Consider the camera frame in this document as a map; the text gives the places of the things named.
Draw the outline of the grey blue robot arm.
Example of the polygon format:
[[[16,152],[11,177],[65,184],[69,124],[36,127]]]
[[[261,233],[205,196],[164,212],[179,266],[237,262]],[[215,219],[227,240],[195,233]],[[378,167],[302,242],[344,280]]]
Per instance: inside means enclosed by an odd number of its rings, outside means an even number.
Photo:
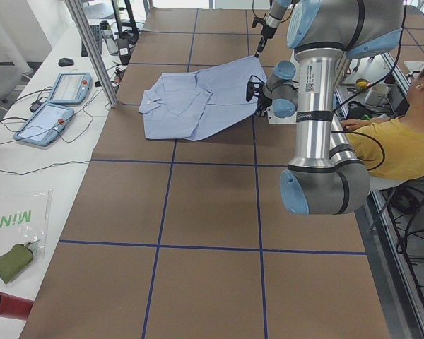
[[[261,25],[261,39],[254,53],[256,58],[265,49],[268,40],[272,39],[276,34],[279,25],[290,19],[298,1],[296,0],[275,0],[270,1],[270,9],[263,17],[259,17],[253,12],[252,28]]]
[[[401,1],[273,1],[261,25],[262,52],[291,9],[287,44],[294,61],[280,61],[265,81],[251,78],[247,98],[256,114],[296,118],[294,158],[280,175],[285,208],[296,214],[345,214],[364,204],[369,174],[334,114],[336,70],[343,60],[374,57],[401,41]]]

